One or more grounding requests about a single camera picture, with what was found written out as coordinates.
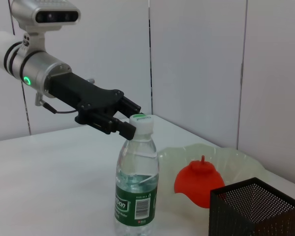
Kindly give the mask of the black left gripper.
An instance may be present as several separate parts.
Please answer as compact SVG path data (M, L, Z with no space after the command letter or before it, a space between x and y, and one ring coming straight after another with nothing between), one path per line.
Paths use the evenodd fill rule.
M103 89L70 72L50 78L49 94L77 110L75 121L105 133L118 132L132 140L136 127L113 117L117 111L127 118L140 114L141 107L118 89Z

